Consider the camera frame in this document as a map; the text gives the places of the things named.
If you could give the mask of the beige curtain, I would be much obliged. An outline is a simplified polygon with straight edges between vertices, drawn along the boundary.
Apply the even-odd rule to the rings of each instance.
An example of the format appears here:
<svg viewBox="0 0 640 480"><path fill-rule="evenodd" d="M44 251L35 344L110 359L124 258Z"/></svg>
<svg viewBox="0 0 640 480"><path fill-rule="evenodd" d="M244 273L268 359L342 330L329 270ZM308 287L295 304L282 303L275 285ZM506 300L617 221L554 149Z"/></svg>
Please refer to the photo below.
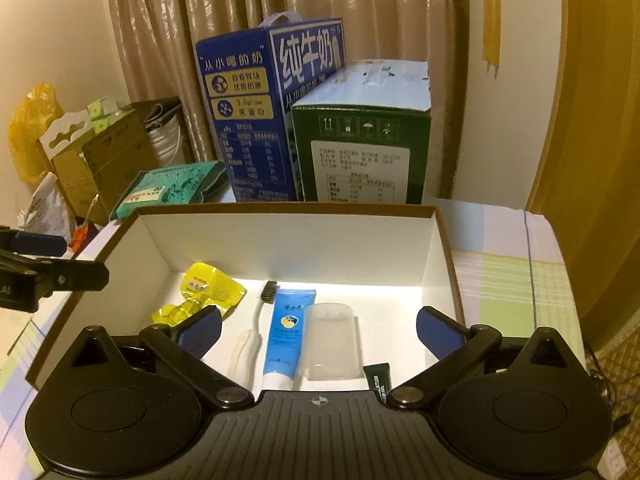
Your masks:
<svg viewBox="0 0 640 480"><path fill-rule="evenodd" d="M424 191L454 190L469 63L469 0L106 0L130 96L175 96L191 157L212 159L217 141L195 46L228 32L299 18L338 18L341 32L290 32L274 59L285 85L305 91L324 66L404 58L427 62L432 133Z"/></svg>

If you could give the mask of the white toothbrush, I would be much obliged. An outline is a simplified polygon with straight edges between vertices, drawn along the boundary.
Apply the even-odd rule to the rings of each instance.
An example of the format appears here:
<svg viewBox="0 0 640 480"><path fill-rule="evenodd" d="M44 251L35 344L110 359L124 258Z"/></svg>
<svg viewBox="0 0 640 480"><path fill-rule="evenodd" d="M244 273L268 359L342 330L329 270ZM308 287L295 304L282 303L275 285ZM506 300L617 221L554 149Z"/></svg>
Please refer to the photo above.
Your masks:
<svg viewBox="0 0 640 480"><path fill-rule="evenodd" d="M250 390L253 388L255 366L258 352L262 345L260 336L260 315L265 304L273 304L276 298L279 285L277 281L268 281L259 295L252 324L248 330L239 336L234 346L228 369L228 377L232 382L236 382L243 388Z"/></svg>

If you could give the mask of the dark green small tube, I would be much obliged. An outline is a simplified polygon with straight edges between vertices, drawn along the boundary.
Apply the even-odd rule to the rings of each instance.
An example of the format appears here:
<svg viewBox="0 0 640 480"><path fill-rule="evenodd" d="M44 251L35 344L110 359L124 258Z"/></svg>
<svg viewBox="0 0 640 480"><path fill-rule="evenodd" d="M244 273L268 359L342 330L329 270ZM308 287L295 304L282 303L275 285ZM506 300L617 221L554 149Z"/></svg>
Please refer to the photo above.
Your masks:
<svg viewBox="0 0 640 480"><path fill-rule="evenodd" d="M387 395L392 388L390 383L390 364L376 363L363 367L369 389L376 394L378 400L385 404Z"/></svg>

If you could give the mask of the blue milk carton box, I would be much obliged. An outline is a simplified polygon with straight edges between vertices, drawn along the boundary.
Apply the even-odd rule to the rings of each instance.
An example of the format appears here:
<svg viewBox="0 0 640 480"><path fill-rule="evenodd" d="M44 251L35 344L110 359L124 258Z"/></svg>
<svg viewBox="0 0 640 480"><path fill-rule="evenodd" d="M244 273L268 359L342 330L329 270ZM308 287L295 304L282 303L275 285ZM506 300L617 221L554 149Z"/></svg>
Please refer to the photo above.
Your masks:
<svg viewBox="0 0 640 480"><path fill-rule="evenodd" d="M301 200L292 105L344 66L343 20L285 11L202 39L195 55L235 198Z"/></svg>

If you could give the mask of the silver foil bag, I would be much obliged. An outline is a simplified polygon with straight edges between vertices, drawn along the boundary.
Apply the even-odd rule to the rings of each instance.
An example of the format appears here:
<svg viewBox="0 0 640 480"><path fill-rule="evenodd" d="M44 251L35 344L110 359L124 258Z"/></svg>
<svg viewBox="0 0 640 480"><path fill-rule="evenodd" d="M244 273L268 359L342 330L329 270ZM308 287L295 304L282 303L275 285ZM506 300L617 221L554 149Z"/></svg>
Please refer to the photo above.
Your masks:
<svg viewBox="0 0 640 480"><path fill-rule="evenodd" d="M26 232L72 239L72 216L58 188L58 177L48 172L37 186L32 201L25 210L21 228Z"/></svg>

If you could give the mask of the green tea packet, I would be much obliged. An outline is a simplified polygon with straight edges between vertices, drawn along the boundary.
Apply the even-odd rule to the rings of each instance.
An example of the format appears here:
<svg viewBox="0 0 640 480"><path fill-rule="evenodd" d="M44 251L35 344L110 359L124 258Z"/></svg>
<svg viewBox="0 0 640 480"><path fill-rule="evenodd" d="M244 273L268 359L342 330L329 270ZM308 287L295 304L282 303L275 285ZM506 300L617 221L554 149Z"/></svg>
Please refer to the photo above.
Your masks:
<svg viewBox="0 0 640 480"><path fill-rule="evenodd" d="M209 203L227 183L220 160L141 171L120 196L110 219L124 220L143 207Z"/></svg>

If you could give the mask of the brown cardboard carton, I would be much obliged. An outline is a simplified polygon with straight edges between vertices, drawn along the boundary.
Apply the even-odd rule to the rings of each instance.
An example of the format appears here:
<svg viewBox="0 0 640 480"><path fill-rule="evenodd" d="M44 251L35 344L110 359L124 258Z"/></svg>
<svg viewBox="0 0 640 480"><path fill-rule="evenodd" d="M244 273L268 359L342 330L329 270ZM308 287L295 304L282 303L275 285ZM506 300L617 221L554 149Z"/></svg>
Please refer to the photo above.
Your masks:
<svg viewBox="0 0 640 480"><path fill-rule="evenodd" d="M181 122L176 96L135 102L96 119L85 108L51 122L37 148L73 215L104 226L139 174L175 159Z"/></svg>

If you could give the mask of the blue toothpaste tube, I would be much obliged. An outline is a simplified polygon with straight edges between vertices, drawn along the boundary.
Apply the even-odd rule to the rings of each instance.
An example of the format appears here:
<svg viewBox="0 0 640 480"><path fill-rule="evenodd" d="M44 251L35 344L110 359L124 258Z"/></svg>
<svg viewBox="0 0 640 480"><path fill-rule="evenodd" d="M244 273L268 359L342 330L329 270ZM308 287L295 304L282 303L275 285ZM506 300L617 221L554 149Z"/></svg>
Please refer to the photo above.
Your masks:
<svg viewBox="0 0 640 480"><path fill-rule="evenodd" d="M262 390L291 390L302 354L306 310L314 303L314 289L277 292L267 341Z"/></svg>

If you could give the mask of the checkered tablecloth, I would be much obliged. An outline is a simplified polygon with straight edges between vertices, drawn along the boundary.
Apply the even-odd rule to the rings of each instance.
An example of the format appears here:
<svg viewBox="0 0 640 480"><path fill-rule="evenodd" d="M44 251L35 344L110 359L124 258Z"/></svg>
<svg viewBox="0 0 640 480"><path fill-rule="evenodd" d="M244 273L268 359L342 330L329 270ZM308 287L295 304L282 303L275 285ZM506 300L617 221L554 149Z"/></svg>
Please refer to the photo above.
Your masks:
<svg viewBox="0 0 640 480"><path fill-rule="evenodd" d="M466 322L484 322L524 337L552 326L578 358L585 355L575 299L551 224L523 209L430 198L439 208L454 260ZM35 390L25 379L68 294L56 292L34 315L4 310L1 325L12 344L1 355L1 475L35 479L41 474L24 433Z"/></svg>

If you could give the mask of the clear plastic cup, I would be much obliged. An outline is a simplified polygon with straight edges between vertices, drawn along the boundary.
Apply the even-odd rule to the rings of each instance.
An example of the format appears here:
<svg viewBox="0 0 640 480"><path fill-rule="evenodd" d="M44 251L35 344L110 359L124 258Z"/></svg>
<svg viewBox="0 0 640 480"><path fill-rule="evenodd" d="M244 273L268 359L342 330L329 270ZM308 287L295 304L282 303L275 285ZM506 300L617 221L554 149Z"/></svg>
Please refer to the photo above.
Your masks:
<svg viewBox="0 0 640 480"><path fill-rule="evenodd" d="M298 372L313 382L351 380L361 375L354 311L347 304L312 304L305 312Z"/></svg>

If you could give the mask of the yellow snack packet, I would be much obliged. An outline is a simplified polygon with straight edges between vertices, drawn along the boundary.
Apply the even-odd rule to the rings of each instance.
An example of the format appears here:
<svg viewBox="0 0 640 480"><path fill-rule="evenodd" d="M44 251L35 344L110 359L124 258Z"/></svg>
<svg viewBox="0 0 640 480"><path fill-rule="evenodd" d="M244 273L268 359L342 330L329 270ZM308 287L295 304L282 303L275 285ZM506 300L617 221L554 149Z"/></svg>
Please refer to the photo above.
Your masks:
<svg viewBox="0 0 640 480"><path fill-rule="evenodd" d="M196 262L186 270L180 292L185 300L202 307L214 304L226 313L241 302L246 288L214 266Z"/></svg>
<svg viewBox="0 0 640 480"><path fill-rule="evenodd" d="M199 302L195 300L186 300L178 306L168 304L168 306L160 308L151 314L151 320L154 323L164 323L169 326L176 326L179 323L185 321L195 313L200 312L205 307L216 307L221 315L225 315L228 308L220 306L219 304L212 304L211 302Z"/></svg>

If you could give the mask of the green milk carton box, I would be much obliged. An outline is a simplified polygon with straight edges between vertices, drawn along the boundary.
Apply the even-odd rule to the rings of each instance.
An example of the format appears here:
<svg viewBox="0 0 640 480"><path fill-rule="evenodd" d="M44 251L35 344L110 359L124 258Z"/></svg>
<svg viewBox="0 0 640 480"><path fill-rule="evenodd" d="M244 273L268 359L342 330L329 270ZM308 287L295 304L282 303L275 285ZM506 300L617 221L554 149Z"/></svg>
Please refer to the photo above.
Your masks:
<svg viewBox="0 0 640 480"><path fill-rule="evenodd" d="M431 130L425 62L363 60L292 105L307 202L418 204Z"/></svg>

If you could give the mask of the brown cardboard storage box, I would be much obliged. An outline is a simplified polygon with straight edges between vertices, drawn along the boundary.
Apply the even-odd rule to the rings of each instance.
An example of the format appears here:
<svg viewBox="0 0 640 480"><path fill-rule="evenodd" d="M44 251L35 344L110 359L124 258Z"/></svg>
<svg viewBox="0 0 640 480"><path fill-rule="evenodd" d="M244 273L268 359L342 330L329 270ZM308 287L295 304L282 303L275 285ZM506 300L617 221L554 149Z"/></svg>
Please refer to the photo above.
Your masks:
<svg viewBox="0 0 640 480"><path fill-rule="evenodd" d="M355 311L363 359L387 362L395 382L428 356L414 324L423 306L464 318L449 240L434 206L246 203L144 208L108 226L88 247L110 280L61 304L26 375L41 387L79 332L101 325L134 334L179 297L182 274L206 262L247 293L224 324L210 364L225 370L236 338L252 322L262 286L312 288Z"/></svg>

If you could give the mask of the white power strip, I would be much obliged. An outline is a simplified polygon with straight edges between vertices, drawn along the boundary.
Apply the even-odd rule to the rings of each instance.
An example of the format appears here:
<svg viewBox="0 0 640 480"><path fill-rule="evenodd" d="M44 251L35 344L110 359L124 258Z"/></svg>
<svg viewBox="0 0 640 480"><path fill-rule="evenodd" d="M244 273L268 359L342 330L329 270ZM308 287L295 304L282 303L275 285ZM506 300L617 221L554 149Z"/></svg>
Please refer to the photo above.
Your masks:
<svg viewBox="0 0 640 480"><path fill-rule="evenodd" d="M598 471L605 480L620 480L627 471L627 464L615 438L608 442L598 463Z"/></svg>

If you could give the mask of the yellow plastic bag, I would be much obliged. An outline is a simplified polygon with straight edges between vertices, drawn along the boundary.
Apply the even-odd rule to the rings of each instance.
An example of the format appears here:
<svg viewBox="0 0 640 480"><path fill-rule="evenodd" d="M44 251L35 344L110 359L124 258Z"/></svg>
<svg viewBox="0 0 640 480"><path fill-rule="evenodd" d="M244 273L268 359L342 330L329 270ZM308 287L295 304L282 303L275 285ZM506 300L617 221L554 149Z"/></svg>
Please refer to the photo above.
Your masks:
<svg viewBox="0 0 640 480"><path fill-rule="evenodd" d="M13 112L8 125L9 149L22 182L35 188L47 173L47 164L38 153L37 141L64 114L53 86L36 84Z"/></svg>

